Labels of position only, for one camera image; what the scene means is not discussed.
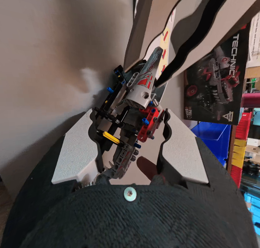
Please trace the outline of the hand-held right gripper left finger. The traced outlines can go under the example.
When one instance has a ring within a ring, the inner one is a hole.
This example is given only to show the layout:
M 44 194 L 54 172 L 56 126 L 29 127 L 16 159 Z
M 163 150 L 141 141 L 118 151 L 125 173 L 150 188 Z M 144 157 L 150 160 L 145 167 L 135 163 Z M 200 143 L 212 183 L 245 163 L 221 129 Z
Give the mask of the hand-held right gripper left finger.
M 52 184 L 70 180 L 90 185 L 94 183 L 97 175 L 103 171 L 96 130 L 95 111 L 90 109 L 65 134 Z

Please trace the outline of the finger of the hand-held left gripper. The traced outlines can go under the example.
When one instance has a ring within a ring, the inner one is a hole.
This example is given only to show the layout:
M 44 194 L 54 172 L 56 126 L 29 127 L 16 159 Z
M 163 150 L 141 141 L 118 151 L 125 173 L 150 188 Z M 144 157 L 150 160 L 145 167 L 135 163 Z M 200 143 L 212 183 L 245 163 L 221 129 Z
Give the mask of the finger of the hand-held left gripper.
M 139 0 L 125 51 L 125 72 L 145 57 L 149 45 L 164 31 L 171 13 L 180 1 Z
M 209 0 L 193 34 L 179 47 L 175 58 L 156 82 L 164 85 L 209 53 L 257 0 Z

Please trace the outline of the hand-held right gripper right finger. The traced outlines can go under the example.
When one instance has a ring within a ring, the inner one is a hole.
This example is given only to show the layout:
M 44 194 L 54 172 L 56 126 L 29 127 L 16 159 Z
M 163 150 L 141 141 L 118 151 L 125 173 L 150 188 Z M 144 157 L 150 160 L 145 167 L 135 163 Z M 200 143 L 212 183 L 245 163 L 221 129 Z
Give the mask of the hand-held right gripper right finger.
M 160 145 L 157 172 L 169 184 L 208 184 L 196 136 L 170 110 L 164 112 L 164 141 Z

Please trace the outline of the grey red brick toy vehicle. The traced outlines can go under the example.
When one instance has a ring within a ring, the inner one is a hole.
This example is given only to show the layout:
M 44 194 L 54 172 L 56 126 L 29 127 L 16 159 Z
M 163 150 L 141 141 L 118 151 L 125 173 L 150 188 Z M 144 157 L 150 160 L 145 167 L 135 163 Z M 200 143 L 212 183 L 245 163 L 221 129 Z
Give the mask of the grey red brick toy vehicle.
M 130 70 L 131 77 L 118 66 L 114 70 L 118 82 L 107 88 L 109 95 L 102 106 L 94 108 L 101 153 L 116 145 L 110 168 L 102 171 L 108 179 L 125 175 L 139 154 L 140 143 L 154 139 L 163 120 L 164 110 L 154 87 L 162 54 L 163 49 L 156 47 L 147 61 L 140 61 Z

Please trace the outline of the beige desk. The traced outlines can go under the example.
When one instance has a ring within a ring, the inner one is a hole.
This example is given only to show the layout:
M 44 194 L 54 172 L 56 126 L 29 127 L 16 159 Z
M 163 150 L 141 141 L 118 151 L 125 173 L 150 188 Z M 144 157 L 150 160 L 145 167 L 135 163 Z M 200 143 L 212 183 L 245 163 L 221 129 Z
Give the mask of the beige desk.
M 133 0 L 1 0 L 1 178 L 13 200 L 106 97 L 132 23 Z

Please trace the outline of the white instruction booklet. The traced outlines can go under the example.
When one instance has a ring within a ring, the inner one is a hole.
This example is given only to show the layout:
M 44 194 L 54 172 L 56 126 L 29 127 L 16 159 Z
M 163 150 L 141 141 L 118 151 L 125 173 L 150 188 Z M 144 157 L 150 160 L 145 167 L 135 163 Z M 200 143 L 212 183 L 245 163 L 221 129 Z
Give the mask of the white instruction booklet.
M 173 30 L 174 20 L 176 16 L 176 9 L 174 9 L 169 17 L 169 20 L 166 24 L 164 31 L 160 35 L 160 47 L 162 48 L 162 56 L 159 62 L 158 71 L 156 74 L 156 79 L 158 79 L 162 72 L 168 65 L 169 58 L 169 48 L 170 48 L 170 36 Z

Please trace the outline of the white printed carton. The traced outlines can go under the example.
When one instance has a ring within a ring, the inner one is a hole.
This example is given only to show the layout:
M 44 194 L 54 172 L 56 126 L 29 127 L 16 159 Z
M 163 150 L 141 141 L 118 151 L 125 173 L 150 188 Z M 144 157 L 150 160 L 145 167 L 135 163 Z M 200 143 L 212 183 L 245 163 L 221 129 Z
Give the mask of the white printed carton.
M 260 12 L 251 20 L 246 68 L 260 66 Z

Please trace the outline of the yellow storage bin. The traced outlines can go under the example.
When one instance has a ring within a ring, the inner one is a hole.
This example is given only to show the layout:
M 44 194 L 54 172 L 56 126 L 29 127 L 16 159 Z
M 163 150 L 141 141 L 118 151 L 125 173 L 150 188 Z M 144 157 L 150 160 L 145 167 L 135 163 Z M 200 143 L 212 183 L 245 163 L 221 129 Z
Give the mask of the yellow storage bin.
M 235 139 L 232 154 L 232 165 L 242 168 L 244 163 L 246 141 Z

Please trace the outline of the black toy truck box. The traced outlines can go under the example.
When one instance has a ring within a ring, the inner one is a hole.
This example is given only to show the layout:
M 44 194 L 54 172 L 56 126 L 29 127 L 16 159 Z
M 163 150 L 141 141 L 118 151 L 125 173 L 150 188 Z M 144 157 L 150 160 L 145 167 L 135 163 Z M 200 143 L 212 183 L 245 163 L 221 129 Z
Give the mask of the black toy truck box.
M 184 119 L 239 123 L 251 22 L 184 71 Z

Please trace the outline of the red storage bin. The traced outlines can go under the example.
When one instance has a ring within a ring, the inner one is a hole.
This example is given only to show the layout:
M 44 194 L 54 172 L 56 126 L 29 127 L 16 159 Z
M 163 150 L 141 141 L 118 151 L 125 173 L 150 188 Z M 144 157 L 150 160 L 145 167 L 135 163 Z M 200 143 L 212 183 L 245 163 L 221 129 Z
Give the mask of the red storage bin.
M 252 112 L 242 113 L 242 117 L 236 127 L 236 139 L 247 140 L 252 118 Z

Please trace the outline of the light blue storage bin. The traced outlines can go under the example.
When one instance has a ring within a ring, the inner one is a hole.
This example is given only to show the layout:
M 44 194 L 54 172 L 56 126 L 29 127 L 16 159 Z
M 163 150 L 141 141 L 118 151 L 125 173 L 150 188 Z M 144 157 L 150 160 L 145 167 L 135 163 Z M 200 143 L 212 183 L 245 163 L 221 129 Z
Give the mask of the light blue storage bin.
M 244 200 L 249 204 L 248 210 L 252 214 L 252 221 L 256 234 L 260 235 L 260 199 L 245 192 Z

